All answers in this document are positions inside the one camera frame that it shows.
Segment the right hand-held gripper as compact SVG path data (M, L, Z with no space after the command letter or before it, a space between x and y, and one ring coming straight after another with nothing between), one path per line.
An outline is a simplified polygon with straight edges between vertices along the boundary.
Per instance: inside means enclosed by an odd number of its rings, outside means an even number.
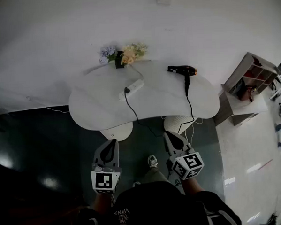
M163 139L170 155L169 171L176 173L181 180L197 176L205 166L199 152L192 149L188 141L178 133L167 131L163 134Z

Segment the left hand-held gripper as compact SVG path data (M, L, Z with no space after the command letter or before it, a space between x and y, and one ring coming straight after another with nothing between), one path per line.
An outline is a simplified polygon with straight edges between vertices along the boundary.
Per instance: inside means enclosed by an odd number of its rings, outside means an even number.
M119 142L106 141L96 149L91 171L91 184L97 194L114 194L121 179L122 169L101 164L119 163Z

